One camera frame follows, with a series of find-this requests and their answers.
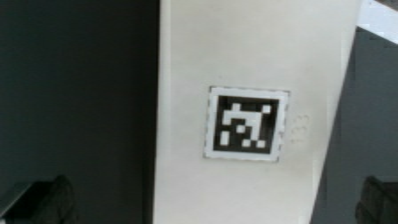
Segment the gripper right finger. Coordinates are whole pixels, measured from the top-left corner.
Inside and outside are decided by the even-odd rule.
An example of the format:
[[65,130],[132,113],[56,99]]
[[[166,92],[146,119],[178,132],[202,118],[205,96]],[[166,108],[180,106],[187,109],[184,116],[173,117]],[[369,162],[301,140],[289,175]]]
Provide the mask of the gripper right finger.
[[363,184],[356,221],[358,224],[398,224],[398,182],[383,182],[374,176]]

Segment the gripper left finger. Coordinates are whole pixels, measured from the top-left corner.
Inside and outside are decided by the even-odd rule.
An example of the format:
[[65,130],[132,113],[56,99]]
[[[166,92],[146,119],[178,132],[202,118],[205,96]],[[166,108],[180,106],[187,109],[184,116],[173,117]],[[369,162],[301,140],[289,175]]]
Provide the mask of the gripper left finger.
[[70,179],[19,183],[0,198],[0,224],[77,224]]

